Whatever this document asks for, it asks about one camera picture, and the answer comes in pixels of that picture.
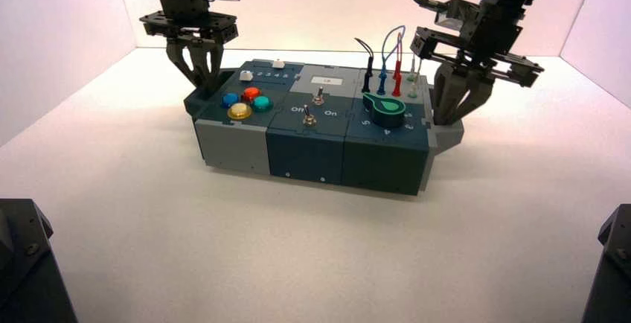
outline white wall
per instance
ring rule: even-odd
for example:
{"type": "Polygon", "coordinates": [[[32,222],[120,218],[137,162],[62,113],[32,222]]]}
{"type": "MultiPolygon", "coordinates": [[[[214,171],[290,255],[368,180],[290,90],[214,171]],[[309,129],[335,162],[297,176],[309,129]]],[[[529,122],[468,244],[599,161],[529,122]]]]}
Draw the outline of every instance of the white wall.
{"type": "MultiPolygon", "coordinates": [[[[538,0],[522,23],[518,54],[557,56],[583,0],[538,0]]],[[[138,46],[164,46],[146,36],[136,19],[160,8],[158,0],[125,0],[138,46]]],[[[434,14],[412,0],[241,0],[218,1],[214,10],[238,17],[240,36],[228,48],[359,50],[363,38],[380,48],[395,25],[409,27],[407,42],[418,25],[433,26],[434,14]]]]}
{"type": "Polygon", "coordinates": [[[631,107],[629,0],[585,0],[562,57],[631,107]]]}
{"type": "Polygon", "coordinates": [[[123,0],[0,0],[0,145],[134,48],[123,0]]]}

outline red probe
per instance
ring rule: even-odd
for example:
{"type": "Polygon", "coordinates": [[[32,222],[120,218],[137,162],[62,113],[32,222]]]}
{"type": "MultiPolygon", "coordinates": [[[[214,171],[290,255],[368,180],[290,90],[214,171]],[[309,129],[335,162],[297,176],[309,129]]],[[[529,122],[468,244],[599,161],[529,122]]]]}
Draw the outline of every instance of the red probe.
{"type": "Polygon", "coordinates": [[[394,86],[394,90],[392,91],[392,96],[399,97],[401,96],[401,59],[403,58],[403,39],[401,39],[401,33],[397,36],[397,64],[394,67],[394,74],[392,78],[396,85],[394,86]]]}

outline white button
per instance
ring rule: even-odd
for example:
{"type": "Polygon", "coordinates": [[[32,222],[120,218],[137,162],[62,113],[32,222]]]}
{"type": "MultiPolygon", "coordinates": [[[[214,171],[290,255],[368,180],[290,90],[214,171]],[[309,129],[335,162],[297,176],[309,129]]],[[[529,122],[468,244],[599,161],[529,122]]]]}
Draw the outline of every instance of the white button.
{"type": "Polygon", "coordinates": [[[243,70],[241,74],[239,74],[240,81],[252,81],[253,78],[254,74],[252,74],[252,71],[243,70]]]}
{"type": "Polygon", "coordinates": [[[283,60],[274,60],[272,63],[273,68],[285,68],[285,62],[283,60]]]}

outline white label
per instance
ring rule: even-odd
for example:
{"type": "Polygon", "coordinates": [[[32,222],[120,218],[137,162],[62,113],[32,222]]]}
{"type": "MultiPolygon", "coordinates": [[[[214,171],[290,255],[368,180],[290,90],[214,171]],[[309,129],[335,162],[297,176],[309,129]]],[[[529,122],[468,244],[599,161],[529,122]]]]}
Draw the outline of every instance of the white label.
{"type": "Polygon", "coordinates": [[[322,77],[322,76],[314,76],[311,79],[311,83],[317,83],[318,85],[342,85],[344,81],[342,79],[338,79],[335,77],[322,77]]]}

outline screw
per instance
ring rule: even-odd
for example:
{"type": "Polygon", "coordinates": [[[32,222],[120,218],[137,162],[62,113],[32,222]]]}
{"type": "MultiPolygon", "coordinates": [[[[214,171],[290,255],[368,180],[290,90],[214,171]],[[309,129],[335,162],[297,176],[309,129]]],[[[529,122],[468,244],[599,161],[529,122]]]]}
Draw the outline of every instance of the screw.
{"type": "Polygon", "coordinates": [[[38,251],[39,251],[39,245],[37,245],[36,243],[30,244],[29,246],[26,246],[26,249],[24,249],[24,253],[27,256],[33,256],[38,251]]]}
{"type": "Polygon", "coordinates": [[[629,260],[629,253],[625,249],[617,249],[615,252],[618,254],[618,257],[622,259],[622,261],[629,260]]]}

